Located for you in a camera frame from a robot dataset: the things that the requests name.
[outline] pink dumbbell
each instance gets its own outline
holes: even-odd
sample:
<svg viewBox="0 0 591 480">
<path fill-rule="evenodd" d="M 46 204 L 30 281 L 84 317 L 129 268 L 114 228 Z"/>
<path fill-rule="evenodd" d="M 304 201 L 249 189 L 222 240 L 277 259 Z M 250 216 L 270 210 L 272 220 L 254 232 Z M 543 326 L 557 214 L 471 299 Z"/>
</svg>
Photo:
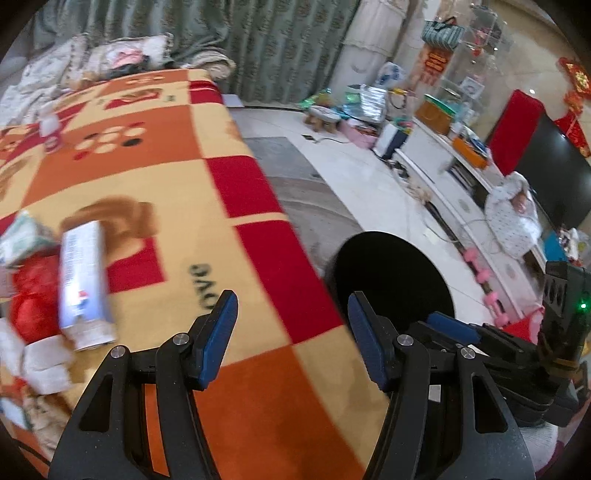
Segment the pink dumbbell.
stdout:
<svg viewBox="0 0 591 480">
<path fill-rule="evenodd" d="M 483 283 L 488 282 L 491 279 L 491 271 L 487 268 L 484 270 L 480 270 L 476 275 L 476 281 L 482 285 Z"/>
<path fill-rule="evenodd" d="M 509 316 L 506 313 L 501 313 L 495 318 L 495 327 L 502 328 L 509 323 Z"/>
<path fill-rule="evenodd" d="M 485 295 L 484 305 L 487 305 L 488 307 L 492 307 L 498 299 L 499 299 L 499 294 L 495 291 L 491 291 L 490 293 Z"/>
<path fill-rule="evenodd" d="M 494 312 L 493 315 L 495 317 L 494 322 L 496 327 L 501 328 L 507 325 L 507 323 L 509 323 L 509 316 L 506 313 L 503 313 L 503 311 L 501 310 L 501 304 L 498 301 L 495 301 L 492 305 L 489 305 L 489 307 Z"/>
<path fill-rule="evenodd" d="M 474 262 L 478 257 L 478 250 L 474 247 L 466 248 L 463 257 L 466 263 Z"/>
</svg>

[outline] black round stool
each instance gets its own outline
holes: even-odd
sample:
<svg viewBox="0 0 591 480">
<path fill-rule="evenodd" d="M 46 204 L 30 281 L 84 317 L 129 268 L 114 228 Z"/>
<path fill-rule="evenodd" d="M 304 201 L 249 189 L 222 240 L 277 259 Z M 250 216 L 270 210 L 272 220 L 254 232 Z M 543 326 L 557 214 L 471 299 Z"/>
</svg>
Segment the black round stool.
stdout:
<svg viewBox="0 0 591 480">
<path fill-rule="evenodd" d="M 435 311 L 455 317 L 452 295 L 439 270 L 418 248 L 390 233 L 363 232 L 349 238 L 329 262 L 324 281 L 347 325 L 347 300 L 358 290 L 398 333 Z"/>
</svg>

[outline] black tv screen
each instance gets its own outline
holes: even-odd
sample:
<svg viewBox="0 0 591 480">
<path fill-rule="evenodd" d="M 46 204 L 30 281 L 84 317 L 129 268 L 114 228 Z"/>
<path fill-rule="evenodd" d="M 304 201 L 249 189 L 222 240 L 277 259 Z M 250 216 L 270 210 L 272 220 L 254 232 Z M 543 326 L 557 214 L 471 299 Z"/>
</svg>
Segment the black tv screen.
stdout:
<svg viewBox="0 0 591 480">
<path fill-rule="evenodd" d="M 548 115 L 540 117 L 516 171 L 555 228 L 578 227 L 591 210 L 591 166 Z"/>
</svg>

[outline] small wooden stool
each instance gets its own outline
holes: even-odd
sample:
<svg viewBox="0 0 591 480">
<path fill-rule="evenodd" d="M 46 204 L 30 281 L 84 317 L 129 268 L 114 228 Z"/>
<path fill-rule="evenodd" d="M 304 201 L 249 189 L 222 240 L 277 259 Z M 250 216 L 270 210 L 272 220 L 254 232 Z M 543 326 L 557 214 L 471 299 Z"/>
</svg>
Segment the small wooden stool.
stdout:
<svg viewBox="0 0 591 480">
<path fill-rule="evenodd" d="M 305 124 L 312 125 L 314 132 L 319 132 L 323 127 L 329 133 L 336 133 L 336 124 L 340 116 L 334 113 L 330 108 L 324 106 L 312 105 L 308 109 L 308 116 L 304 120 Z"/>
</svg>

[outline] orange box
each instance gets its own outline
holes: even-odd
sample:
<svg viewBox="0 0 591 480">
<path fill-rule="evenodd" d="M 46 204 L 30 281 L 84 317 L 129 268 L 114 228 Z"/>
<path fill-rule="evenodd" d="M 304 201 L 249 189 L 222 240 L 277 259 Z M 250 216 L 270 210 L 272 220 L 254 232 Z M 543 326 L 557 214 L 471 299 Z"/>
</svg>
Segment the orange box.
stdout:
<svg viewBox="0 0 591 480">
<path fill-rule="evenodd" d="M 467 143 L 465 140 L 462 140 L 460 137 L 457 137 L 452 142 L 452 147 L 473 167 L 480 168 L 482 170 L 488 165 L 486 160 L 482 158 L 482 156 L 478 154 L 469 143 Z"/>
</svg>

